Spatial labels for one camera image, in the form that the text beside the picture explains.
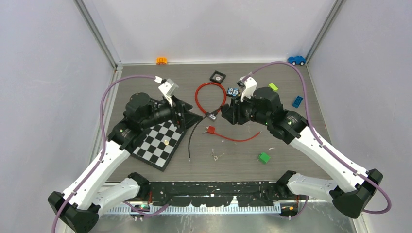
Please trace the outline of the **red cable lock chrome cylinder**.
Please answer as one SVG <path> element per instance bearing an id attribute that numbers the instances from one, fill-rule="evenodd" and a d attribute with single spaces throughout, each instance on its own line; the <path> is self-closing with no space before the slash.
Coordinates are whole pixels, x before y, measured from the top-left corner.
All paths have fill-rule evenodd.
<path id="1" fill-rule="evenodd" d="M 215 82 L 203 83 L 196 89 L 194 100 L 198 109 L 206 115 L 227 102 L 226 89 Z"/>

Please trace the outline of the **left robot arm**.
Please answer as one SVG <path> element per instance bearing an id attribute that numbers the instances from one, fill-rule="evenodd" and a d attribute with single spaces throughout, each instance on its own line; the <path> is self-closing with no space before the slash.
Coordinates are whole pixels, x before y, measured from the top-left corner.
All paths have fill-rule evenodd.
<path id="1" fill-rule="evenodd" d="M 136 172 L 116 186 L 99 190 L 117 167 L 143 145 L 151 127 L 169 123 L 186 131 L 199 122 L 202 117 L 191 109 L 190 104 L 175 96 L 168 103 L 143 92 L 133 94 L 126 104 L 124 118 L 104 136 L 106 142 L 100 154 L 70 187 L 49 195 L 48 202 L 56 216 L 76 233 L 87 233 L 100 216 L 121 202 L 145 200 L 150 192 L 149 181 Z"/>

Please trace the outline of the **small black cable padlock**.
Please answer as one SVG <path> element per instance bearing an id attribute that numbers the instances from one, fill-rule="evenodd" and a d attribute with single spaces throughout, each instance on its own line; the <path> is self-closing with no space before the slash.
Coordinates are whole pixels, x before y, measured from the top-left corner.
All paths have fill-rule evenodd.
<path id="1" fill-rule="evenodd" d="M 191 161 L 191 149 L 190 149 L 190 147 L 191 147 L 191 141 L 192 141 L 192 137 L 193 137 L 193 135 L 194 135 L 197 127 L 199 126 L 199 124 L 200 124 L 202 121 L 204 121 L 204 120 L 205 120 L 206 118 L 208 118 L 210 115 L 216 114 L 216 113 L 217 113 L 219 110 L 221 110 L 221 109 L 222 109 L 222 106 L 220 106 L 218 109 L 216 109 L 216 110 L 214 110 L 214 111 L 212 111 L 212 112 L 207 112 L 207 114 L 206 114 L 204 117 L 202 117 L 202 119 L 199 120 L 199 121 L 193 126 L 193 129 L 192 129 L 192 131 L 191 131 L 191 133 L 190 133 L 190 135 L 189 135 L 189 140 L 188 140 L 188 160 L 189 160 L 189 162 Z"/>

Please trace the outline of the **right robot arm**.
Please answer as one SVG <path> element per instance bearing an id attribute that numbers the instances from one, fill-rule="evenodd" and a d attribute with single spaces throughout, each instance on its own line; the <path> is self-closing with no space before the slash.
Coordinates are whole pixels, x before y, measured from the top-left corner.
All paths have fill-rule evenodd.
<path id="1" fill-rule="evenodd" d="M 383 179 L 377 169 L 357 166 L 328 142 L 322 142 L 308 121 L 295 111 L 285 110 L 279 95 L 269 87 L 258 88 L 249 98 L 233 97 L 221 112 L 232 125 L 252 121 L 266 126 L 273 137 L 304 153 L 331 177 L 325 180 L 287 171 L 276 182 L 283 199 L 314 197 L 332 203 L 347 217 L 358 218 Z"/>

